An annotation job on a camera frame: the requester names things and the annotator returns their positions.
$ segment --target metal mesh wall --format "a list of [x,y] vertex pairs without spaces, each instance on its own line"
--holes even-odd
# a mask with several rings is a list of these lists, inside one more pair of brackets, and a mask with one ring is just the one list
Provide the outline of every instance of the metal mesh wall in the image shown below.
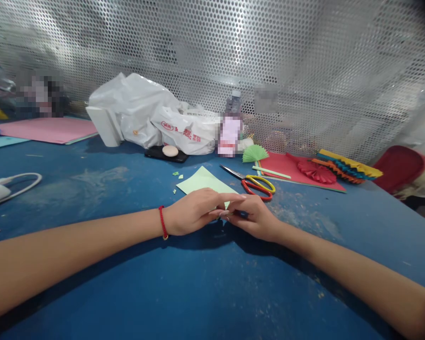
[[[246,132],[275,152],[366,162],[425,102],[417,0],[0,0],[0,62],[62,73],[85,101],[119,72],[221,112],[243,93]],[[254,85],[277,105],[254,110]]]

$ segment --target green paper fan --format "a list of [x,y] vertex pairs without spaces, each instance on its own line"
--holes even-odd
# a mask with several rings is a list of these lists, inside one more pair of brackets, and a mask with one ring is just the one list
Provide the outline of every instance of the green paper fan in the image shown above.
[[249,146],[242,155],[242,162],[249,163],[268,158],[268,152],[260,145]]

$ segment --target bottle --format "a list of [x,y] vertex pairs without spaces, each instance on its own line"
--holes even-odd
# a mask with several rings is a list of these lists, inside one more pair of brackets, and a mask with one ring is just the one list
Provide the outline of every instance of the bottle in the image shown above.
[[233,90],[225,104],[225,112],[221,122],[219,146],[220,157],[234,157],[242,130],[241,92]]

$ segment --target pink paper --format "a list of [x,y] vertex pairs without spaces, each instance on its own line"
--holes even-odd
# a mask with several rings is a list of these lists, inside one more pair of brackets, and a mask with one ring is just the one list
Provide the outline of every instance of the pink paper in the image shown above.
[[73,118],[36,118],[0,124],[3,136],[65,144],[96,133],[93,122]]

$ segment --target scissors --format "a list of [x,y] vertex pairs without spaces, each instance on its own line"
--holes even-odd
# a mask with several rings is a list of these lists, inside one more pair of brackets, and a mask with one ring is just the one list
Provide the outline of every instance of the scissors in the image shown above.
[[[268,195],[268,197],[260,196],[262,201],[269,202],[270,200],[272,200],[272,194],[275,193],[275,187],[267,179],[264,179],[263,177],[260,177],[260,176],[254,176],[254,175],[244,176],[244,175],[241,175],[239,172],[233,171],[232,169],[227,168],[223,165],[221,165],[221,167],[224,170],[228,171],[233,176],[239,178],[241,180],[241,184],[244,187],[245,191],[247,191],[249,194],[256,195],[256,193],[254,193],[252,190],[249,189],[249,187],[252,187],[253,189],[257,189],[257,190],[261,191],[262,193]],[[256,180],[260,180],[260,181],[266,183],[267,185],[269,185],[269,187],[271,189],[265,187],[263,184],[258,183]]]

